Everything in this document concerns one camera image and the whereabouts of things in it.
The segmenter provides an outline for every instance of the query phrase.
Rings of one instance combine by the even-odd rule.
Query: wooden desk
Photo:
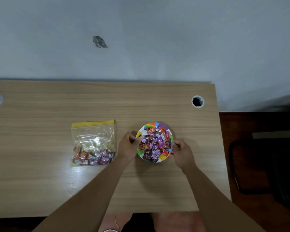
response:
[[[0,218],[47,216],[102,170],[69,167],[71,123],[80,121],[115,119],[118,140],[148,122],[165,123],[231,198],[213,84],[2,80],[0,93]],[[194,95],[204,98],[202,108],[192,106]],[[108,213],[193,210],[197,204],[174,159],[151,164],[138,156],[108,207]]]

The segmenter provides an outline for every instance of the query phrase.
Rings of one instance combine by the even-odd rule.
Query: person's right hand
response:
[[[187,143],[181,139],[174,140],[174,142],[172,142],[172,148],[175,163],[183,171],[190,167],[196,167],[192,150]]]

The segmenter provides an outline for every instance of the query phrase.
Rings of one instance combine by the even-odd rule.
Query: transparent plastic bag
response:
[[[114,148],[114,120],[73,123],[75,141],[71,167],[105,165],[112,162]]]

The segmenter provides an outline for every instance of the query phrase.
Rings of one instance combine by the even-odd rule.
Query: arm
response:
[[[140,139],[135,140],[135,136],[126,133],[115,160],[42,221],[34,232],[98,231],[120,176],[135,158],[139,143]]]
[[[225,197],[211,180],[198,169],[189,145],[183,140],[175,140],[172,147],[175,163],[182,169],[189,181],[208,231],[264,232],[255,221]]]

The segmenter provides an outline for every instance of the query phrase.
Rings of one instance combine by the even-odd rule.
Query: paper plate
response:
[[[143,160],[159,163],[170,155],[173,136],[165,125],[157,122],[148,123],[139,130],[136,138],[142,135],[145,139],[138,146],[137,153]]]

